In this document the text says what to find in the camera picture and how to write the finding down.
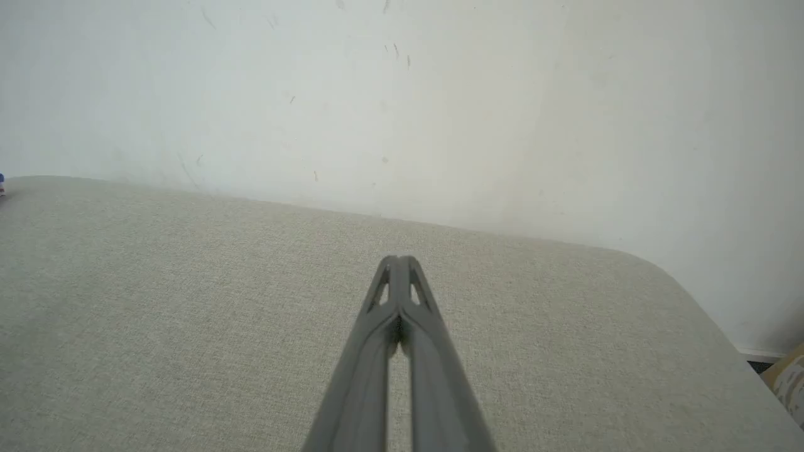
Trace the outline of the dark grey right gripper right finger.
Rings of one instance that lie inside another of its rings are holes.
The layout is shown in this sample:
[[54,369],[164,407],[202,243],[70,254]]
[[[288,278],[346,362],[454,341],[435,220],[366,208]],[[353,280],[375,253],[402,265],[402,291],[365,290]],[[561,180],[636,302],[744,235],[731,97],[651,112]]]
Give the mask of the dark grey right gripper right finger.
[[413,452],[497,452],[424,270],[412,256],[401,261]]

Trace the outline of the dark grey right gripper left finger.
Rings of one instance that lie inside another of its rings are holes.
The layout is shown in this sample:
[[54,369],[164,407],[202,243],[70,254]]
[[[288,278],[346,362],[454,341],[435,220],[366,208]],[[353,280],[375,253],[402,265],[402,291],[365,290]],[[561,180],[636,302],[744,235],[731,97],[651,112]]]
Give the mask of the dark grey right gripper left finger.
[[388,362],[398,340],[397,256],[374,273],[301,452],[386,452]]

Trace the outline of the grey fabric sofa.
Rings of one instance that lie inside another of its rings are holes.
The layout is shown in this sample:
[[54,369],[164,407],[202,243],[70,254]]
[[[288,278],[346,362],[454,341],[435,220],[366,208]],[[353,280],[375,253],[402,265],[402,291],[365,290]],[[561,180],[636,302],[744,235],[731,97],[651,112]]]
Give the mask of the grey fabric sofa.
[[88,178],[0,198],[0,452],[298,452],[381,259],[424,269],[500,452],[804,452],[631,254]]

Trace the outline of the cardboard box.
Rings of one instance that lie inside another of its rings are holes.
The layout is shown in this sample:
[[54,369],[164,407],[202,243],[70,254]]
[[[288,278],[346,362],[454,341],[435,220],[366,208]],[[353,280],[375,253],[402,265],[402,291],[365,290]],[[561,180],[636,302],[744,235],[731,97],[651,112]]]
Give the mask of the cardboard box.
[[804,430],[804,343],[762,372],[761,380]]

